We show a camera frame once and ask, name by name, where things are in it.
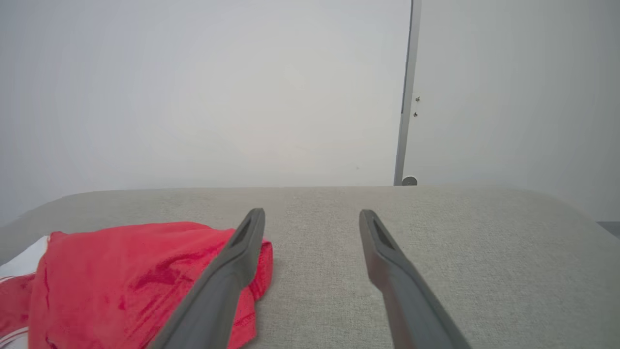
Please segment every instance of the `gray couch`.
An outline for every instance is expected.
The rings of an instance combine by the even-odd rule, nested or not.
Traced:
[[[473,348],[620,348],[620,240],[548,196],[491,187],[163,189],[78,194],[0,229],[0,262],[54,230],[263,207],[273,284],[247,348],[391,348],[358,231],[372,209]]]

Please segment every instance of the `white stripe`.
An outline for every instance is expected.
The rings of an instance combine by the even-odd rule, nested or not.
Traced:
[[[21,329],[17,329],[15,331],[7,334],[6,336],[2,337],[2,339],[0,339],[0,348],[2,348],[4,345],[7,345],[8,343],[13,342],[14,340],[16,340],[16,339],[18,339],[20,337],[23,337],[23,336],[25,336],[27,334],[28,334],[28,327],[22,327]]]
[[[19,335],[15,338],[14,341],[9,342],[6,346],[2,347],[2,349],[28,349],[28,332],[23,335]]]
[[[0,283],[16,276],[32,274],[37,271],[38,262],[47,251],[50,236],[44,236],[26,248],[17,257],[0,266]]]

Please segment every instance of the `red cloth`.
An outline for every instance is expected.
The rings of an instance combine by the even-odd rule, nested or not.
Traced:
[[[0,348],[28,331],[34,274],[0,283]]]
[[[52,233],[33,281],[29,347],[145,348],[233,232],[179,222]],[[272,245],[263,241],[229,349],[255,337],[254,301],[272,270]]]

